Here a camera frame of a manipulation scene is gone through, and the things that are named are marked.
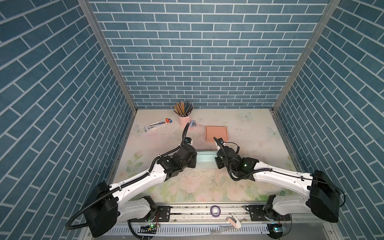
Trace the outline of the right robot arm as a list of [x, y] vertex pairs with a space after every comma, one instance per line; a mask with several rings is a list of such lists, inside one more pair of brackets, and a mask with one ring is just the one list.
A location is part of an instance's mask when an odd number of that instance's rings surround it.
[[284, 170], [257, 159], [242, 158], [237, 151], [224, 145], [218, 146], [215, 161], [219, 169], [227, 169], [235, 182], [268, 183], [295, 193], [288, 197], [268, 197], [263, 212], [269, 220], [291, 214], [313, 214], [329, 223], [339, 221], [341, 190], [322, 171], [311, 174]]

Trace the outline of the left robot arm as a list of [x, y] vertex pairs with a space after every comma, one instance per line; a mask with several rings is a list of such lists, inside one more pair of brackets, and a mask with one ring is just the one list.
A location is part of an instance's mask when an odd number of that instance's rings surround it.
[[190, 144], [180, 145], [172, 155], [161, 155], [150, 168], [119, 183], [102, 182], [94, 187], [83, 207], [86, 224], [94, 238], [107, 233], [116, 223], [154, 218], [157, 205], [149, 196], [133, 198], [147, 189], [176, 177], [186, 168], [194, 169], [197, 152]]

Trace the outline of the light blue paper box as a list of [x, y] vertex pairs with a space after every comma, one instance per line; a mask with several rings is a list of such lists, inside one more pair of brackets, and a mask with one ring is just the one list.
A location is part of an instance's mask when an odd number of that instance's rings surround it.
[[217, 169], [216, 157], [215, 151], [197, 152], [196, 169]]

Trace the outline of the orange paper box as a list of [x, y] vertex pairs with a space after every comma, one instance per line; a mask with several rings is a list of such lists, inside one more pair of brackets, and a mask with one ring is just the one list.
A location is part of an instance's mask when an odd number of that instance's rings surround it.
[[214, 142], [214, 138], [223, 139], [226, 142], [228, 138], [228, 131], [226, 126], [206, 126], [206, 141]]

